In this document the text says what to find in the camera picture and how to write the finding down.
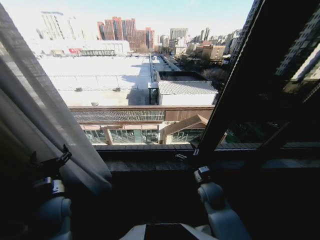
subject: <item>blue sky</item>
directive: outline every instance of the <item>blue sky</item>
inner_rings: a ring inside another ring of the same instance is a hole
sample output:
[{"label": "blue sky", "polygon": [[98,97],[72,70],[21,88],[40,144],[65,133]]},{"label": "blue sky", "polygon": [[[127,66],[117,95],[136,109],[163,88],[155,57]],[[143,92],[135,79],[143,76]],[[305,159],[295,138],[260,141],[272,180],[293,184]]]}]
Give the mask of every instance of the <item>blue sky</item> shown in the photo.
[{"label": "blue sky", "polygon": [[138,29],[151,27],[156,35],[168,35],[170,28],[189,28],[194,37],[206,27],[211,28],[210,36],[242,28],[253,0],[2,0],[1,3],[19,30],[40,25],[37,17],[40,11],[61,11],[92,28],[97,21],[118,16],[135,18]]}]

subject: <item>sheer curtain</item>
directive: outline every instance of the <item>sheer curtain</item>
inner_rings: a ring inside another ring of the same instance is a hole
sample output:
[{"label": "sheer curtain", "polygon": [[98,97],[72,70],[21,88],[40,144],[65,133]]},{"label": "sheer curtain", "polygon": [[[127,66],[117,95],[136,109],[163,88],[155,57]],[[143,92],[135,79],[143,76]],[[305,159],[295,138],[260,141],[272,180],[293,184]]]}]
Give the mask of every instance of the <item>sheer curtain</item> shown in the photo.
[{"label": "sheer curtain", "polygon": [[72,153],[62,167],[68,181],[94,193],[111,188],[111,173],[0,4],[0,135],[24,156]]}]

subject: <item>concrete wall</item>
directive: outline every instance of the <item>concrete wall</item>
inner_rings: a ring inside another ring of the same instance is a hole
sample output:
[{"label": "concrete wall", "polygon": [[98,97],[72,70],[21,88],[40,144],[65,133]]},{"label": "concrete wall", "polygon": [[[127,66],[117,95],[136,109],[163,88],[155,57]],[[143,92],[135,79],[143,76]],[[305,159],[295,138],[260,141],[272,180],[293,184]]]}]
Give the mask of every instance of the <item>concrete wall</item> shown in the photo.
[{"label": "concrete wall", "polygon": [[160,94],[159,105],[212,105],[216,94]]}]

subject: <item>corrugated metal roof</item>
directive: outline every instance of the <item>corrugated metal roof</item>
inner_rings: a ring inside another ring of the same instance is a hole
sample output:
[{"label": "corrugated metal roof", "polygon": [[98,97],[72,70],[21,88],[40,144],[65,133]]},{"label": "corrugated metal roof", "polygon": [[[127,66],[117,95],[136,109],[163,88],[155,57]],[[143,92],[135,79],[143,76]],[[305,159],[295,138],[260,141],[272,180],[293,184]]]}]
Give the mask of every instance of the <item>corrugated metal roof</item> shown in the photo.
[{"label": "corrugated metal roof", "polygon": [[217,94],[218,91],[207,82],[160,81],[160,94]]}]

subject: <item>high-rise building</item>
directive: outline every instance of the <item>high-rise building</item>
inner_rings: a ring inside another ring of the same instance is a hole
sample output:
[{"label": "high-rise building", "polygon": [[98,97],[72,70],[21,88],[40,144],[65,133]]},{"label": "high-rise building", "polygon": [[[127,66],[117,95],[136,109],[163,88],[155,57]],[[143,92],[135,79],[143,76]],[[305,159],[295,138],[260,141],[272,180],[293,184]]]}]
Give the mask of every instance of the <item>high-rise building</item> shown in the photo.
[{"label": "high-rise building", "polygon": [[148,49],[154,48],[155,31],[150,27],[146,27],[145,30],[137,30],[134,18],[122,20],[121,17],[114,16],[104,22],[103,31],[99,22],[98,28],[101,36],[104,32],[105,40],[126,40],[132,50],[138,50],[141,45],[147,46]]},{"label": "high-rise building", "polygon": [[188,28],[171,28],[170,39],[177,39],[181,37],[186,39],[187,33],[188,33]]},{"label": "high-rise building", "polygon": [[204,41],[208,41],[209,33],[210,33],[210,28],[206,27],[205,32],[204,32],[204,36],[203,36]]},{"label": "high-rise building", "polygon": [[45,35],[50,40],[71,40],[72,33],[67,18],[58,11],[42,11],[41,17],[45,25]]},{"label": "high-rise building", "polygon": [[151,30],[151,27],[145,28],[145,44],[148,49],[154,48],[154,37],[155,37],[155,31]]},{"label": "high-rise building", "polygon": [[104,23],[105,23],[105,27],[104,27],[105,40],[116,40],[113,21],[111,19],[106,19],[104,20]]},{"label": "high-rise building", "polygon": [[256,13],[256,11],[258,9],[258,5],[259,5],[260,1],[261,0],[254,0],[253,1],[251,10],[250,10],[250,12],[248,14],[248,17],[246,18],[245,24],[244,24],[244,26],[242,28],[242,31],[241,31],[241,33],[239,35],[239,38],[237,39],[236,45],[234,47],[234,50],[233,50],[233,53],[232,53],[232,56],[231,56],[231,59],[230,59],[230,63],[231,64],[233,64],[236,61],[236,59],[237,59],[237,57],[239,55],[239,52],[241,50],[241,46],[242,46],[243,41],[245,39],[245,36],[247,35],[247,32],[249,30],[249,26],[252,23],[255,15],[256,15],[255,13]]},{"label": "high-rise building", "polygon": [[320,28],[319,16],[320,7],[318,7],[310,17],[305,27],[299,33],[299,37],[288,49],[287,54],[276,70],[276,75],[285,76],[286,78],[294,77],[295,79],[300,80],[303,79],[303,76],[305,76],[308,71],[311,73],[317,72],[316,69],[318,69],[320,58],[320,49],[318,47]]},{"label": "high-rise building", "polygon": [[114,31],[114,40],[123,40],[124,33],[122,29],[122,20],[121,17],[112,17],[113,31]]},{"label": "high-rise building", "polygon": [[164,48],[169,46],[169,36],[168,35],[161,35],[160,36],[160,43]]},{"label": "high-rise building", "polygon": [[102,21],[98,21],[97,25],[98,25],[98,32],[99,32],[99,35],[98,35],[99,40],[106,40],[105,24]]},{"label": "high-rise building", "polygon": [[200,41],[205,39],[205,30],[201,30]]}]

